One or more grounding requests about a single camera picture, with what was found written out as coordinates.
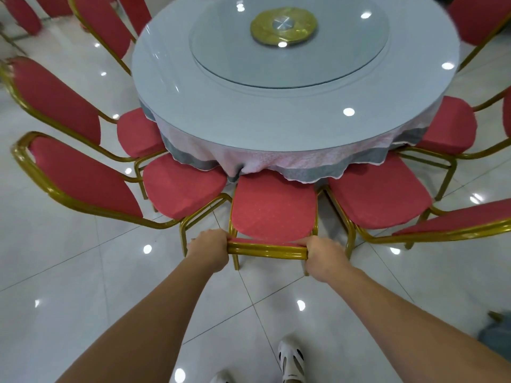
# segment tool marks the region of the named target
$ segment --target silver center cap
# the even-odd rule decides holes
[[[280,16],[273,20],[272,25],[277,31],[287,31],[294,26],[294,20],[288,16]]]

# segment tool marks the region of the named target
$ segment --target forearm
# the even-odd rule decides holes
[[[185,258],[101,335],[58,383],[168,383],[195,304],[211,275],[192,257]]]
[[[330,286],[405,382],[508,382],[511,364],[472,337],[390,292],[359,269]]]

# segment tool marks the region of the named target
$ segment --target person's left arm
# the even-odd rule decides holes
[[[202,290],[229,261],[227,233],[203,231],[148,296],[99,337],[57,380],[168,383]]]

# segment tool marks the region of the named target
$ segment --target gold disc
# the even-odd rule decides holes
[[[309,11],[285,6],[259,13],[250,24],[250,33],[261,44],[296,44],[310,38],[317,24]]]

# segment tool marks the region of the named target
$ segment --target hand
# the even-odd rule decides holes
[[[229,262],[227,238],[222,229],[202,231],[188,244],[187,258],[194,258],[212,273],[219,272]]]
[[[309,258],[305,262],[305,269],[320,282],[330,283],[346,270],[353,269],[338,242],[313,235],[300,239],[297,244],[307,246]]]

